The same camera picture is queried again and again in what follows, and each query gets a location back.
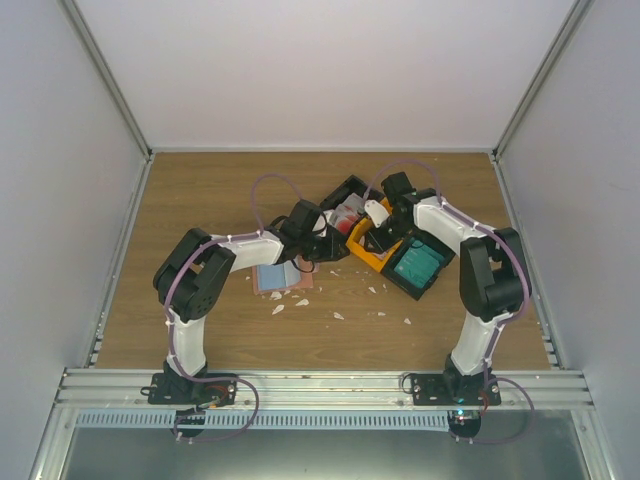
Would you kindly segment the pink card holder wallet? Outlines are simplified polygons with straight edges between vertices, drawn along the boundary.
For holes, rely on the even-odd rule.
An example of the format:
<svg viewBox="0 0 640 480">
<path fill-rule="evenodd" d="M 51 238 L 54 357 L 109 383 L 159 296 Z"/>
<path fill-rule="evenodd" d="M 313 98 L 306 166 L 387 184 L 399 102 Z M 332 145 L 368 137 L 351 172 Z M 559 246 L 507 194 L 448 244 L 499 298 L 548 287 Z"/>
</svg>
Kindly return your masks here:
<svg viewBox="0 0 640 480">
<path fill-rule="evenodd" d="M 313 275 L 317 271 L 314 263 L 304 261 L 301 257 L 279 265 L 259 265 L 252 268 L 253 292 L 261 295 L 311 288 Z"/>
</svg>

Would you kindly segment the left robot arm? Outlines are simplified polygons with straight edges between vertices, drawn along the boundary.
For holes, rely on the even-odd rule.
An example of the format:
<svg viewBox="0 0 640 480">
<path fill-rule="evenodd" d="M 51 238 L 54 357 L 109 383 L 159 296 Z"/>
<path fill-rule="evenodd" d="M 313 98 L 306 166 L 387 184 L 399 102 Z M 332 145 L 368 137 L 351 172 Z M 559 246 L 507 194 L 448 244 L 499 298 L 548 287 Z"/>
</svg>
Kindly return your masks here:
<svg viewBox="0 0 640 480">
<path fill-rule="evenodd" d="M 348 255 L 344 235 L 329 224 L 327 213 L 307 200 L 252 233 L 224 236 L 189 230 L 153 279 L 168 328 L 163 373 L 172 381 L 172 393 L 185 404 L 205 395 L 205 321 L 230 274 L 299 260 L 316 266 Z"/>
</svg>

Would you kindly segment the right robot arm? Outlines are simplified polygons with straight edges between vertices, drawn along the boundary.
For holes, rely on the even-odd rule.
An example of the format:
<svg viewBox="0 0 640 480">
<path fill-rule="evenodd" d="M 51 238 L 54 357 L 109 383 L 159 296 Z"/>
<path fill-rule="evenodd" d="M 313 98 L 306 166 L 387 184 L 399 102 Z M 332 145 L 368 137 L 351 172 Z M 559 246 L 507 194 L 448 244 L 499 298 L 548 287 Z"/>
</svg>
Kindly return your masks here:
<svg viewBox="0 0 640 480">
<path fill-rule="evenodd" d="M 521 239 L 512 228 L 492 229 L 453 207 L 435 186 L 418 191 L 405 173 L 382 182 L 389 205 L 363 194 L 362 208 L 376 232 L 423 236 L 422 243 L 443 256 L 459 258 L 459 295 L 466 310 L 459 340 L 447 357 L 444 396 L 464 405 L 488 380 L 492 356 L 505 326 L 527 310 L 531 285 Z"/>
</svg>

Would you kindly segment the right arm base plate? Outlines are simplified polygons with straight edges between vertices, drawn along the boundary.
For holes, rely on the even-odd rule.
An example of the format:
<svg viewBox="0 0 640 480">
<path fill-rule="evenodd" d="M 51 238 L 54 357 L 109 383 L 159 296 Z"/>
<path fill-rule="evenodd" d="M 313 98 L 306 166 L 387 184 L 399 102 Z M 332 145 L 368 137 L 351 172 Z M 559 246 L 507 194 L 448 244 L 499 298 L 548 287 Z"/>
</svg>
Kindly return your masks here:
<svg viewBox="0 0 640 480">
<path fill-rule="evenodd" d="M 482 373 L 461 376 L 456 371 L 443 373 L 411 373 L 410 393 L 416 406 L 498 406 L 502 403 L 499 390 L 485 385 Z"/>
</svg>

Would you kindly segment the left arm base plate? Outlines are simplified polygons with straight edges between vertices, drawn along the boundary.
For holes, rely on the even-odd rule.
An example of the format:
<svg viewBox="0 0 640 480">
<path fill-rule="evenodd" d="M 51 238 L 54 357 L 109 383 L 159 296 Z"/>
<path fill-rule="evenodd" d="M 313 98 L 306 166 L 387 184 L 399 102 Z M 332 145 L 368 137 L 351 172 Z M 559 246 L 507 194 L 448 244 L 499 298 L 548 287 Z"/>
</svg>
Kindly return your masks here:
<svg viewBox="0 0 640 480">
<path fill-rule="evenodd" d="M 149 404 L 175 405 L 194 408 L 216 408 L 233 405 L 238 376 L 235 374 L 205 373 L 206 382 L 194 382 L 174 371 L 156 373 L 151 384 L 140 393 Z"/>
</svg>

